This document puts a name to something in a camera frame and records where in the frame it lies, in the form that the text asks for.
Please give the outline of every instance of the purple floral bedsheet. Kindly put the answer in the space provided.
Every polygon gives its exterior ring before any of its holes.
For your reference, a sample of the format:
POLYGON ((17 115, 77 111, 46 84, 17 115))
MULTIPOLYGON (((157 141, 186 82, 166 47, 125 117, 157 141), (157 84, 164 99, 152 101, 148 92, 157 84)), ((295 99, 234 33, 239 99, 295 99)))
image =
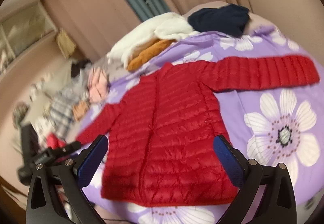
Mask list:
MULTIPOLYGON (((265 57, 286 54, 308 55, 297 43, 285 38, 272 27, 261 27, 250 36, 233 38, 220 32, 205 32, 171 45, 152 58, 137 72, 111 85, 105 101, 118 102, 124 93, 139 82, 140 75, 153 72, 165 62, 182 64, 190 61, 218 61, 228 56, 265 57)), ((324 68, 315 60, 324 77, 324 68)), ((234 148, 247 158, 264 165, 287 165, 297 205, 304 203, 324 186, 324 82, 292 89, 265 91, 231 91, 217 93, 221 114, 234 148)), ((103 104, 92 106, 83 119, 81 130, 100 112, 103 104)), ((122 219, 141 224, 213 224, 228 205, 199 207, 146 208, 133 203, 117 202, 100 196, 102 163, 90 185, 83 188, 88 199, 122 219)), ((245 222, 258 205, 259 189, 245 222)))

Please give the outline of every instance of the red cloth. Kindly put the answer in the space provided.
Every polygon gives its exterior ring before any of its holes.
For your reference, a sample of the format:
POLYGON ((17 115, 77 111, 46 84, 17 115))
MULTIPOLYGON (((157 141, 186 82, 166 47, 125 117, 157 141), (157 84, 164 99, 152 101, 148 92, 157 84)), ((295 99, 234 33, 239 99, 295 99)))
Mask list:
POLYGON ((66 142, 61 141, 56 137, 55 134, 50 133, 46 138, 46 144, 48 147, 52 147, 52 149, 66 146, 66 142))
POLYGON ((110 131, 103 198, 146 207, 229 203, 237 188, 213 151, 216 135, 229 140, 213 92, 318 81, 304 56, 168 63, 141 77, 120 103, 107 104, 77 140, 110 131))

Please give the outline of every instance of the blue gripper pad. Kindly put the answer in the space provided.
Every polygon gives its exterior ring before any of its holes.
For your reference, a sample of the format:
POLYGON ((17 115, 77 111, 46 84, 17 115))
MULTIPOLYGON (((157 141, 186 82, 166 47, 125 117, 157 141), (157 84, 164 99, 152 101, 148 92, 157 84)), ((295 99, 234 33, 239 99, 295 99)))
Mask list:
POLYGON ((79 166, 77 171, 77 183, 80 188, 90 184, 93 175, 98 169, 103 157, 107 153, 108 138, 103 136, 97 143, 95 143, 94 146, 92 146, 93 144, 94 142, 88 147, 88 149, 91 149, 91 151, 79 166))
POLYGON ((214 138, 213 148, 232 184, 241 189, 245 180, 244 170, 241 168, 239 161, 221 137, 216 136, 214 138))

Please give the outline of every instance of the cable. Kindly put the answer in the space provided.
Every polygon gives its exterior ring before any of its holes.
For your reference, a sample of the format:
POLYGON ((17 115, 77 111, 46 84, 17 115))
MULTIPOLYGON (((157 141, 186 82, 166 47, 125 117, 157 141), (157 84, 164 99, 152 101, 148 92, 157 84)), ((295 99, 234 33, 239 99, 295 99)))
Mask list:
POLYGON ((130 224, 136 224, 135 222, 131 222, 131 221, 129 221, 129 220, 110 220, 110 219, 103 219, 103 220, 108 220, 108 221, 120 221, 120 222, 125 221, 125 222, 128 222, 128 223, 130 223, 130 224))

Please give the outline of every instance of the metal screw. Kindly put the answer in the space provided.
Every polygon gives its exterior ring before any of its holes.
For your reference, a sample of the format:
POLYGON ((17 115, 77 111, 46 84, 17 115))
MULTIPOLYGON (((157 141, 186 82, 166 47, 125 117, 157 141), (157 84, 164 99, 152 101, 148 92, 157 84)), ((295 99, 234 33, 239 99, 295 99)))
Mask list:
POLYGON ((255 166, 255 165, 257 164, 257 161, 254 160, 254 159, 249 159, 249 160, 248 160, 248 163, 249 163, 250 165, 252 165, 252 166, 255 166))
POLYGON ((284 163, 279 163, 279 167, 280 167, 281 169, 286 169, 286 165, 285 165, 284 163))
POLYGON ((65 165, 66 166, 70 166, 70 165, 72 165, 73 164, 73 160, 72 159, 67 159, 66 161, 65 161, 65 165))
POLYGON ((42 167, 43 167, 43 164, 38 164, 38 165, 36 166, 36 169, 39 170, 39 169, 41 169, 42 167))

